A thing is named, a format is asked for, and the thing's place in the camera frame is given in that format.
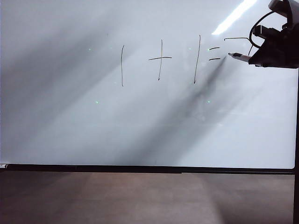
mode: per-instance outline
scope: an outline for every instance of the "robotic arm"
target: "robotic arm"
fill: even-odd
[[[233,58],[247,61],[259,67],[292,68],[299,67],[299,3],[296,0],[272,0],[271,12],[263,16],[251,29],[249,40],[259,50],[252,56],[229,53]],[[258,23],[272,13],[287,18],[287,23],[278,31]],[[264,39],[261,46],[252,41],[252,34]]]

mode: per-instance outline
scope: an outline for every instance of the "black cable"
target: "black cable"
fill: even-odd
[[[270,14],[272,14],[272,13],[274,13],[274,11],[271,11],[271,12],[269,12],[269,13],[267,13],[266,15],[264,15],[261,19],[259,19],[254,25],[253,25],[253,27],[251,28],[251,30],[250,30],[250,33],[249,33],[249,41],[250,41],[250,43],[253,45],[253,46],[255,46],[256,48],[261,48],[261,46],[258,46],[256,43],[254,43],[253,41],[252,41],[252,32],[253,32],[253,29],[264,19],[264,18],[266,18],[268,15],[270,15]]]

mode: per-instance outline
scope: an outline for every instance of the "white board surface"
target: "white board surface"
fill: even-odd
[[[249,66],[227,54],[251,44],[223,40],[268,1],[212,35],[242,2],[2,0],[0,162],[293,168],[298,70]]]

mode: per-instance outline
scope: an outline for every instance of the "black marker line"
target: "black marker line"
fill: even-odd
[[[199,50],[200,50],[200,40],[201,40],[201,37],[199,35],[199,46],[198,46],[198,54],[197,54],[197,60],[196,60],[196,66],[195,66],[195,73],[194,73],[194,84],[196,82],[196,70],[197,70],[197,64],[198,64],[198,58],[199,58]]]
[[[156,58],[149,59],[149,61],[150,60],[155,60],[155,59],[160,59],[160,58],[172,58],[172,57],[156,57]]]
[[[217,48],[220,48],[220,47],[210,48],[209,50],[213,50],[213,49],[217,49]]]
[[[219,60],[219,59],[221,59],[221,58],[219,58],[219,57],[217,57],[217,58],[211,58],[211,59],[209,59],[209,61],[211,61],[211,60]]]
[[[161,61],[160,61],[160,70],[159,70],[158,81],[160,80],[161,66],[162,66],[162,57],[163,57],[163,40],[161,39]]]
[[[121,86],[123,87],[123,83],[122,83],[122,51],[123,51],[123,48],[125,47],[125,45],[122,46],[122,49],[121,49]]]

